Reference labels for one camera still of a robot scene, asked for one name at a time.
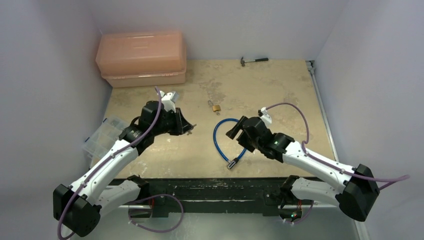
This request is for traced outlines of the brass padlock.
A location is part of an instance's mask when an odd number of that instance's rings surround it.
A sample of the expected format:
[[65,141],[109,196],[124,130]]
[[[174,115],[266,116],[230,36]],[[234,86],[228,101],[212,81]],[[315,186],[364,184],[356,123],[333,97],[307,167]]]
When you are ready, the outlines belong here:
[[213,112],[220,112],[221,111],[220,105],[214,104],[211,100],[209,100],[207,103],[211,107]]

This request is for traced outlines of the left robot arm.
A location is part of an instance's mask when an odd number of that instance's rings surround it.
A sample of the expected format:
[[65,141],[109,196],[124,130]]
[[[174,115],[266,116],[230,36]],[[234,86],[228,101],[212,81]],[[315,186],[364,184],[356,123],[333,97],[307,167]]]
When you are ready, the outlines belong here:
[[133,175],[113,188],[108,185],[154,143],[156,136],[180,136],[193,128],[180,108],[167,108],[160,101],[148,101],[141,115],[122,131],[109,152],[92,169],[69,186],[60,184],[53,191],[58,239],[69,239],[74,234],[85,237],[101,218],[121,205],[129,202],[142,205],[152,199],[150,184],[139,176]]

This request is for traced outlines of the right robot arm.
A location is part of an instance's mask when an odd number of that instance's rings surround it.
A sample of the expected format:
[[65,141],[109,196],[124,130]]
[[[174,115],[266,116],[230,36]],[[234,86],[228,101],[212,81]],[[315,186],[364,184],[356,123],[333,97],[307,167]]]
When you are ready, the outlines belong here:
[[226,136],[250,152],[257,150],[268,159],[295,166],[318,178],[289,176],[277,195],[282,207],[310,200],[338,207],[351,219],[364,222],[380,194],[368,166],[354,167],[323,157],[291,136],[271,132],[260,117],[242,116]]

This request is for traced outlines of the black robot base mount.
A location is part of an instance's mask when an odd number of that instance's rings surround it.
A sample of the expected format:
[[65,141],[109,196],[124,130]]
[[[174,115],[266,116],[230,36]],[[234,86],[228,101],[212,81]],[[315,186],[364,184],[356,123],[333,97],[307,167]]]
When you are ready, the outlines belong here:
[[282,208],[303,208],[311,200],[298,200],[283,192],[292,177],[236,178],[141,178],[128,180],[141,188],[136,199],[152,207],[154,218],[170,213],[262,214],[264,217],[286,214]]

